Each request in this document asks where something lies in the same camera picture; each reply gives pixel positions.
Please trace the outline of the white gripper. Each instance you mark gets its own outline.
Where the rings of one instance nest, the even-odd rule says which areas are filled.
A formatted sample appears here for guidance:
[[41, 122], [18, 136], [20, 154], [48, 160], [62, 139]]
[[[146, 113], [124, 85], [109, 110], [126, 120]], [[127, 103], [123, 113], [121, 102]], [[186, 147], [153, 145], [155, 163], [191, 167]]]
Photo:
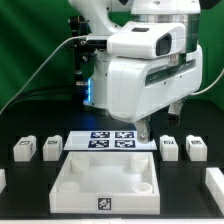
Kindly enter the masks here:
[[182, 66], [169, 67], [168, 57], [154, 60], [114, 58], [107, 72], [108, 111], [115, 119], [134, 123], [137, 139], [150, 142], [150, 118], [169, 105], [171, 126], [180, 122], [182, 99], [202, 82], [202, 49], [188, 53]]

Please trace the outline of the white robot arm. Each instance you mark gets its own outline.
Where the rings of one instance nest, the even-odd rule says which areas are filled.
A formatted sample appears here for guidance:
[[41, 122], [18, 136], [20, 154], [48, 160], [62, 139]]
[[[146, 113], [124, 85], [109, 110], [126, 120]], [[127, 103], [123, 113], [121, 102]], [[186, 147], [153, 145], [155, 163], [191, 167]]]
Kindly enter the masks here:
[[221, 0], [68, 0], [90, 28], [80, 59], [94, 58], [84, 104], [132, 123], [151, 140], [150, 116], [200, 92], [199, 16]]

